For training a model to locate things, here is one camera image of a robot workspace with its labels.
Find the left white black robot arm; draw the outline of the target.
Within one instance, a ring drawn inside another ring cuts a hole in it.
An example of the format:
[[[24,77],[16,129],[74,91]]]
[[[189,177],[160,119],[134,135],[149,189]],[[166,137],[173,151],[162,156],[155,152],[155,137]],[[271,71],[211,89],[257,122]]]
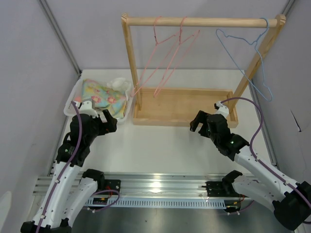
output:
[[[104,173],[88,169],[82,174],[78,187],[71,187],[90,153],[90,146],[96,137],[114,133],[117,120],[108,110],[103,110],[105,122],[99,116],[76,112],[59,147],[54,174],[40,208],[31,221],[24,222],[22,233],[70,233],[78,214],[92,195],[115,193],[107,189]]]

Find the floral pastel skirt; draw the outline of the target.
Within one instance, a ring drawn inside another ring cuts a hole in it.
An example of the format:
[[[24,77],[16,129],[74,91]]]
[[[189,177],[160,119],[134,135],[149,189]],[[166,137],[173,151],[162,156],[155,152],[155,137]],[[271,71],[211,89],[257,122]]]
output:
[[[128,107],[130,91],[114,91],[107,87],[107,83],[85,79],[82,86],[78,88],[81,92],[82,101],[91,99],[97,112],[107,109],[112,117],[117,119],[124,118]]]

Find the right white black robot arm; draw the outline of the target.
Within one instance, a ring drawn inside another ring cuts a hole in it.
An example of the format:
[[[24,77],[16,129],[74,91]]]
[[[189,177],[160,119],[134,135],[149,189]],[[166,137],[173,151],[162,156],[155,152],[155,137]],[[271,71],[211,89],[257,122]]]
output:
[[[254,152],[243,137],[230,131],[222,114],[199,111],[190,122],[193,132],[202,124],[201,136],[211,139],[220,154],[250,171],[259,182],[242,173],[232,171],[230,179],[222,183],[222,191],[233,196],[243,194],[273,212],[278,222],[294,231],[311,215],[311,185],[288,177],[274,166],[266,163]]]

